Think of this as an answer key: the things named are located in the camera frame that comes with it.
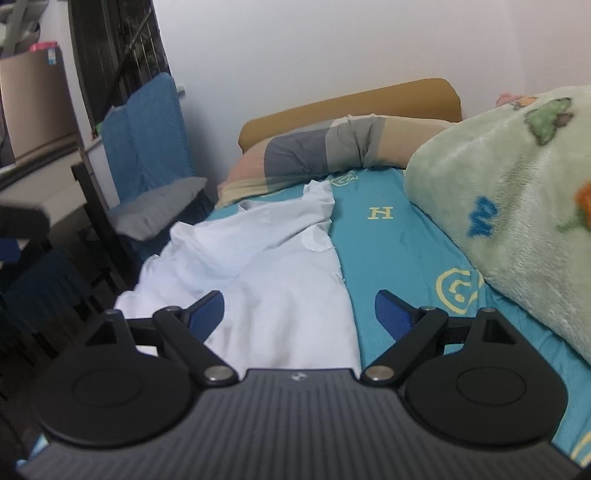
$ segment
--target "green pattern on blanket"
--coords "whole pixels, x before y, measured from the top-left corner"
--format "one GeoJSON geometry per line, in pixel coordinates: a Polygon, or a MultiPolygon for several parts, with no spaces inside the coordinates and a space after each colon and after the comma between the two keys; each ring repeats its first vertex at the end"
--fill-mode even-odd
{"type": "Polygon", "coordinates": [[[438,134],[405,189],[486,281],[591,361],[591,86],[438,134]]]}

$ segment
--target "headboard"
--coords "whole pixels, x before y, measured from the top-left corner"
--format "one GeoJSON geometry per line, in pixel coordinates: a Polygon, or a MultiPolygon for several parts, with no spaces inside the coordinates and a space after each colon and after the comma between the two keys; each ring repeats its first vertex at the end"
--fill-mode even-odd
{"type": "Polygon", "coordinates": [[[260,141],[294,128],[345,115],[409,116],[462,121],[460,98],[444,79],[424,79],[310,103],[250,120],[238,144],[245,152],[260,141]]]}

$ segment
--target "white cloth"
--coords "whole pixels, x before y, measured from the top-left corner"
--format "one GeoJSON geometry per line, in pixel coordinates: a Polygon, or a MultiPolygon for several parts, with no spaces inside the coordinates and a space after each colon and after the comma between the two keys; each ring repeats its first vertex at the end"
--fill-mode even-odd
{"type": "Polygon", "coordinates": [[[222,292],[223,320],[205,344],[242,377],[248,368],[353,368],[361,362],[349,292],[328,236],[329,182],[301,198],[245,200],[228,218],[175,224],[134,291],[115,308],[126,318],[186,308],[222,292]]]}

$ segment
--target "bed sheet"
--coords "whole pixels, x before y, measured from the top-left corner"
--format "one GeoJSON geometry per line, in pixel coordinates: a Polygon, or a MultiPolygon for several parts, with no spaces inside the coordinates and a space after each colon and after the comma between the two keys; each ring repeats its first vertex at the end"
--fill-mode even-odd
{"type": "MultiPolygon", "coordinates": [[[[394,344],[375,317],[374,299],[379,290],[389,290],[413,306],[439,307],[453,316],[474,316],[482,307],[495,307],[567,386],[569,405],[554,444],[582,465],[591,462],[589,364],[484,282],[459,248],[408,200],[402,171],[353,170],[329,180],[335,197],[330,236],[353,304],[362,366],[394,344]]],[[[302,191],[303,185],[297,185],[256,199],[287,200],[301,196],[302,191]]],[[[232,205],[213,212],[209,219],[235,212],[236,205],[232,205]]]]}

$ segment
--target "gray cushion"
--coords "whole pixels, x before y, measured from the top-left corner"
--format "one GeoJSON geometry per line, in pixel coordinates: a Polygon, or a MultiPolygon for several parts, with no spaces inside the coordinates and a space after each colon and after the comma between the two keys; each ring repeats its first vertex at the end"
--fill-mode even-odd
{"type": "Polygon", "coordinates": [[[207,179],[188,177],[150,190],[111,209],[108,217],[117,233],[139,241],[158,235],[203,190],[207,179]]]}

